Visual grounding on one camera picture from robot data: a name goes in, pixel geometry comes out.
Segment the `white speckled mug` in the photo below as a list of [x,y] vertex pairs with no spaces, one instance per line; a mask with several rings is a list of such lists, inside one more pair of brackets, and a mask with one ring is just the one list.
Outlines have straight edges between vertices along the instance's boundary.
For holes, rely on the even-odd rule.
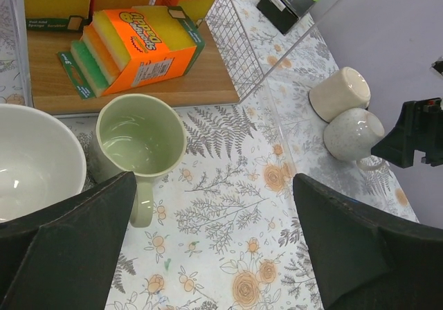
[[363,171],[376,171],[386,165],[381,159],[376,165],[368,165],[363,159],[372,155],[371,149],[385,136],[385,129],[373,113],[353,108],[333,119],[323,132],[328,152],[337,160],[352,162]]

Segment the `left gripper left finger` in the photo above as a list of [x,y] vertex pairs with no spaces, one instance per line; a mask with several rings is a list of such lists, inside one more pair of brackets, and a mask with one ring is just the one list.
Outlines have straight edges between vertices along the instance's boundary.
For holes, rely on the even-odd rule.
[[1,224],[2,309],[104,309],[136,194],[110,179]]

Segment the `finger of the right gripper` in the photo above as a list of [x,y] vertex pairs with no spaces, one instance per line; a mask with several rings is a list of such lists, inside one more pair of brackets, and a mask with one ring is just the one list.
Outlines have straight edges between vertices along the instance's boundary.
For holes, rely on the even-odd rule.
[[372,149],[374,156],[400,168],[413,166],[416,151],[432,167],[442,164],[442,99],[403,103],[394,128]]

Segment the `pale green mug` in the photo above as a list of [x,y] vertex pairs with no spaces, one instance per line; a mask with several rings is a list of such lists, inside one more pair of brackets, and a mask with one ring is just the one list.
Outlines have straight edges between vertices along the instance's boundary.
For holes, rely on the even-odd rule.
[[148,227],[154,214],[154,182],[181,162],[187,146],[178,114],[143,94],[114,98],[100,111],[90,144],[89,171],[101,183],[125,171],[136,177],[130,224]]

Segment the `dark red mug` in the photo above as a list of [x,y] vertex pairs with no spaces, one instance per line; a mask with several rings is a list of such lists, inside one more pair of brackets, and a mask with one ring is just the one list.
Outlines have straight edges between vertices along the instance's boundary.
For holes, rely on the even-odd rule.
[[84,150],[57,118],[1,105],[1,222],[28,215],[83,190]]

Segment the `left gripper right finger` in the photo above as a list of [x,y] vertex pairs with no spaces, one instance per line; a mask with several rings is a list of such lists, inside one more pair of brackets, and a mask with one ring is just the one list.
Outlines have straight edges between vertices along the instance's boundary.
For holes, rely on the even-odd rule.
[[293,195],[325,309],[442,308],[442,230],[302,173]]

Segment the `cream mug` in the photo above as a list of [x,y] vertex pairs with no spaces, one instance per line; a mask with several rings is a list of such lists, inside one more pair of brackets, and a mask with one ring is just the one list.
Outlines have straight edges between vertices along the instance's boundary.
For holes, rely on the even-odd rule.
[[348,109],[366,108],[370,98],[367,81],[348,66],[333,73],[309,92],[312,108],[325,122],[331,122]]

